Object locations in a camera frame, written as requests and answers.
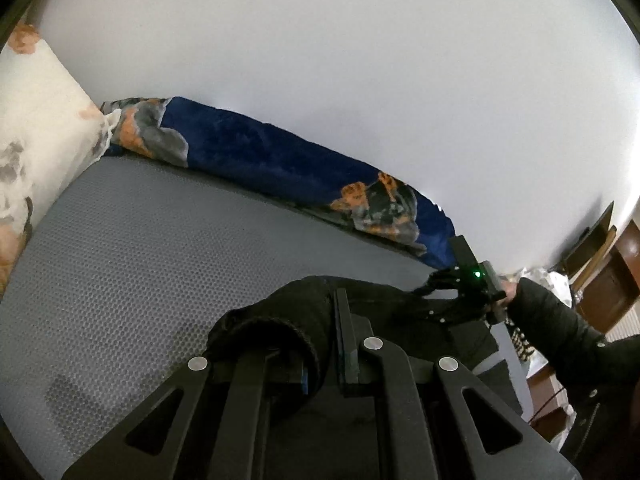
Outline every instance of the wooden furniture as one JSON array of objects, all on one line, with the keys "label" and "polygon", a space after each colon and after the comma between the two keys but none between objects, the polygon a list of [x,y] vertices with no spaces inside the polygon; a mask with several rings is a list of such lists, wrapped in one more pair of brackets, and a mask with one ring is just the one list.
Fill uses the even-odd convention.
[{"label": "wooden furniture", "polygon": [[611,202],[607,206],[600,218],[591,227],[585,229],[576,243],[562,254],[560,261],[552,270],[556,270],[572,280],[578,273],[582,276],[588,276],[590,272],[593,272],[593,269],[596,269],[597,261],[599,261],[598,256],[604,256],[615,239],[616,231],[613,231],[611,237],[611,229],[609,228],[614,206],[615,202]]},{"label": "wooden furniture", "polygon": [[[631,221],[612,245],[615,236],[616,229],[612,227],[603,246],[572,285],[575,291],[584,288],[576,310],[602,333],[611,330],[640,298],[640,229]],[[546,365],[527,381],[535,411],[554,394],[550,379],[553,374],[553,368]],[[557,407],[558,402],[553,400],[536,418]]]},{"label": "wooden furniture", "polygon": [[556,408],[552,412],[544,416],[536,418],[531,423],[531,427],[542,435],[547,442],[551,442],[553,438],[560,433],[558,428],[564,428],[568,415],[562,408]]}]

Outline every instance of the black metal bracket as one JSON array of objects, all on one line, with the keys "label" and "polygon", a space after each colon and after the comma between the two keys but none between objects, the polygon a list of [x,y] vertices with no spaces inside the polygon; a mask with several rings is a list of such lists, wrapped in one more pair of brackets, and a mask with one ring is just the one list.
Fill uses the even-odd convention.
[{"label": "black metal bracket", "polygon": [[[63,478],[173,479],[209,372],[210,367],[191,370],[188,364],[181,366],[72,464]],[[157,444],[156,436],[161,437]]]},{"label": "black metal bracket", "polygon": [[342,332],[337,373],[344,395],[380,400],[378,438],[386,443],[380,450],[381,478],[580,478],[462,363],[450,356],[436,364],[413,358],[395,343],[375,337],[366,318],[349,316],[342,290],[335,295],[335,312]]},{"label": "black metal bracket", "polygon": [[469,318],[485,317],[491,324],[499,322],[492,313],[484,310],[487,305],[506,298],[491,262],[479,263],[463,236],[450,238],[449,245],[456,265],[432,272],[427,282],[413,293],[428,296],[435,290],[457,290],[459,303]]}]

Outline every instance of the pillow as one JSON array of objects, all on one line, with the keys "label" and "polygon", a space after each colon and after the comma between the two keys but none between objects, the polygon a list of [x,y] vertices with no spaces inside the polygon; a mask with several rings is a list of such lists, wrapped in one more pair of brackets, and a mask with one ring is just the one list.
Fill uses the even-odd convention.
[{"label": "pillow", "polygon": [[120,111],[101,113],[31,25],[0,52],[0,296],[60,193],[108,148]]}]

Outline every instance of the jacket sleeve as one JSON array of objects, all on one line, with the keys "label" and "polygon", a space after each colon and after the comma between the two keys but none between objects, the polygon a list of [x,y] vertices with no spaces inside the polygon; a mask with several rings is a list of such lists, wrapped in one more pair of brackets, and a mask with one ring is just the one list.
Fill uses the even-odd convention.
[{"label": "jacket sleeve", "polygon": [[607,343],[575,310],[526,278],[520,280],[508,312],[564,386],[638,381],[640,336]]}]

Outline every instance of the blue blanket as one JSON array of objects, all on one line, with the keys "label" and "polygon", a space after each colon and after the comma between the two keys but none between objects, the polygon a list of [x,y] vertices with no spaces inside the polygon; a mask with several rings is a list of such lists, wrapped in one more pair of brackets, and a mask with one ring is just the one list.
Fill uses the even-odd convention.
[{"label": "blue blanket", "polygon": [[452,266],[451,220],[414,188],[354,158],[286,130],[183,97],[131,98],[117,146],[176,166],[214,174],[323,219],[386,238],[437,269]]}]

